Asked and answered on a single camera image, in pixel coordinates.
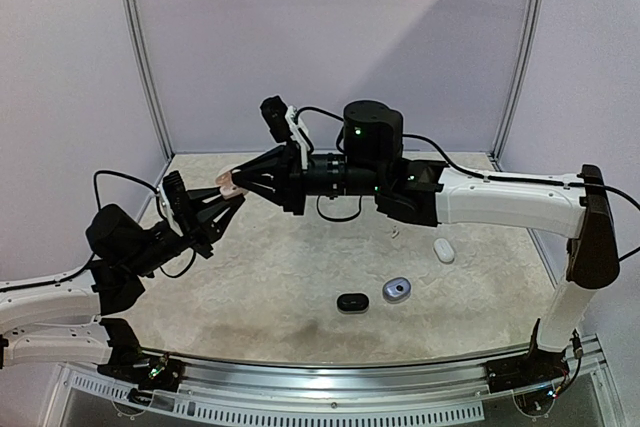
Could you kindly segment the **aluminium frame post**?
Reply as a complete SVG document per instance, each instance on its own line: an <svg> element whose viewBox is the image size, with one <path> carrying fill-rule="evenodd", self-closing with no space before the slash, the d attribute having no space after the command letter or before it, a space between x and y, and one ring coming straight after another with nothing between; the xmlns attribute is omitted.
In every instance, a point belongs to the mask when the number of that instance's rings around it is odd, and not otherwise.
<svg viewBox="0 0 640 427"><path fill-rule="evenodd" d="M540 17L542 1L543 0L526 1L526 9L518 44L516 64L511 78L502 117L498 124L496 135L489 153L492 162L496 165L500 164L501 158L505 152L511 127L516 116L517 106L524 87L526 73L531 59L531 52Z"/></svg>
<svg viewBox="0 0 640 427"><path fill-rule="evenodd" d="M149 111L152 127L164 158L169 161L175 151L171 142L168 125L162 110L160 97L151 67L148 48L142 26L138 0L122 0L127 28L133 49L134 60L139 73L142 91Z"/></svg>

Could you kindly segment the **black earbud charging case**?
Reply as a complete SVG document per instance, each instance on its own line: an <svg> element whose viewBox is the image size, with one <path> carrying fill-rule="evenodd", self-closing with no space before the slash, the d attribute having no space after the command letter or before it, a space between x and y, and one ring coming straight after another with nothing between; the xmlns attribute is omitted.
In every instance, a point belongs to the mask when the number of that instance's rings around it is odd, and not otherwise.
<svg viewBox="0 0 640 427"><path fill-rule="evenodd" d="M343 293L336 299L337 310L345 315L363 314L369 306L369 297L364 293Z"/></svg>

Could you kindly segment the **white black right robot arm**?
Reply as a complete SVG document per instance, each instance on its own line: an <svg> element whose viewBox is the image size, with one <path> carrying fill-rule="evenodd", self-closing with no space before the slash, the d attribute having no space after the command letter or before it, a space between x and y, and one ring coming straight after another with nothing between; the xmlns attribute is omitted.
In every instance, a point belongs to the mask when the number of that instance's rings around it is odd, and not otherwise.
<svg viewBox="0 0 640 427"><path fill-rule="evenodd" d="M598 167L545 177L473 170L446 155L409 160L402 114L374 100L345 106L338 153L315 153L300 110L279 97L266 99L261 114L276 147L233 169L231 179L286 212L302 214L311 196L370 196L380 213L405 224L480 223L563 236L565 277L528 351L490 361L485 372L494 393L554 379L571 384L565 353L580 347L577 325L595 293L620 272L609 190Z"/></svg>

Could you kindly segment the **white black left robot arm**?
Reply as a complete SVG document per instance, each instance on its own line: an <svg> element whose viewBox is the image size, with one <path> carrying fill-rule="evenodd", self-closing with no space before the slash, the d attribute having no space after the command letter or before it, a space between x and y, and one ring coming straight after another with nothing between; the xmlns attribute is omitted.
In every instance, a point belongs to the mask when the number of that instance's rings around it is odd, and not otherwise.
<svg viewBox="0 0 640 427"><path fill-rule="evenodd" d="M177 391L184 363L170 353L147 354L119 315L144 294L144 279L183 252L211 257L245 195L167 187L169 210L148 229L116 204L100 208L86 230L95 259L73 274L2 288L2 367L91 363L141 391Z"/></svg>

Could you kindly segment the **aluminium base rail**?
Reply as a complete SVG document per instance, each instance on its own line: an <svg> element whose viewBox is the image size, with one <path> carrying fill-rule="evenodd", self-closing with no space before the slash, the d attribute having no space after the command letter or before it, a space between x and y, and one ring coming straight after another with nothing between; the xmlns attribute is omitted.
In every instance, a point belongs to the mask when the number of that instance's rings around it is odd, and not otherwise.
<svg viewBox="0 0 640 427"><path fill-rule="evenodd" d="M43 426L623 426L599 340L582 341L569 388L494 392L486 365L525 346L437 361L286 365L184 356L174 392L136 392L82 364L61 366Z"/></svg>

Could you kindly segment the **white earbud charging case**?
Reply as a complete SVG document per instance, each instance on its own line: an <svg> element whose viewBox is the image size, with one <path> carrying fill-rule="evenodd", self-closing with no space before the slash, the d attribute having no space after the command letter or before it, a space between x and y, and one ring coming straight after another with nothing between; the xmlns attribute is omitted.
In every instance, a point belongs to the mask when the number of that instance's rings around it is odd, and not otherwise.
<svg viewBox="0 0 640 427"><path fill-rule="evenodd" d="M455 250L447 239L437 238L433 242L436 257L444 264L451 264L455 260Z"/></svg>

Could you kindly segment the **left aluminium frame post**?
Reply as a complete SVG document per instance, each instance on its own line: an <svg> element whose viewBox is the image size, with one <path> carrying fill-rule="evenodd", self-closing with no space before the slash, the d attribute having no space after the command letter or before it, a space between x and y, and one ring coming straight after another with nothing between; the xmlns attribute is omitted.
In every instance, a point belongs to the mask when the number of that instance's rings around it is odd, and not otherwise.
<svg viewBox="0 0 640 427"><path fill-rule="evenodd" d="M152 127L164 158L169 161L175 151L171 142L168 125L162 110L160 97L151 67L148 48L142 26L138 0L122 0L127 28L133 49L134 60L139 73L142 91L149 111Z"/></svg>

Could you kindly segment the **right aluminium frame post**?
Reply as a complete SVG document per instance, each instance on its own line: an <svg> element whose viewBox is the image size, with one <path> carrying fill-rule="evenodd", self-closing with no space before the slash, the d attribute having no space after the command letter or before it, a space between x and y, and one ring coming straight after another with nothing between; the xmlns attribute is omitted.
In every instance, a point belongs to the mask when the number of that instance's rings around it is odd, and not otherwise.
<svg viewBox="0 0 640 427"><path fill-rule="evenodd" d="M531 52L540 17L542 1L543 0L526 1L526 9L518 44L516 64L511 78L502 117L498 124L496 135L489 153L492 162L496 165L500 164L501 158L505 152L511 127L516 116L517 106L524 87L526 73L531 59Z"/></svg>

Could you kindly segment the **purple earbud charging case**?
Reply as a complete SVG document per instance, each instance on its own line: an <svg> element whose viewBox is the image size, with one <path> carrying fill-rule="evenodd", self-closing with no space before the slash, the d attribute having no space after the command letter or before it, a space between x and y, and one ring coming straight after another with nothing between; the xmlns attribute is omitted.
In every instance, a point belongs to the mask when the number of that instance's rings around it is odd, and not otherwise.
<svg viewBox="0 0 640 427"><path fill-rule="evenodd" d="M387 281L382 288L382 295L388 303L400 303L408 299L412 292L411 282L405 277L397 277Z"/></svg>

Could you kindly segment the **pink earbud charging case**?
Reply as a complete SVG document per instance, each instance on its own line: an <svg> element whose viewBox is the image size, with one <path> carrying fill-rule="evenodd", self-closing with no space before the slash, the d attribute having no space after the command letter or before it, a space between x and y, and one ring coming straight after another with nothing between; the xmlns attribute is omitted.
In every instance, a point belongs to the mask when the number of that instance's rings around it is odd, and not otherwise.
<svg viewBox="0 0 640 427"><path fill-rule="evenodd" d="M215 178L215 186L220 190L220 195L224 199L231 199L238 196L245 196L248 191L234 184L232 173L229 167L225 167L218 172Z"/></svg>

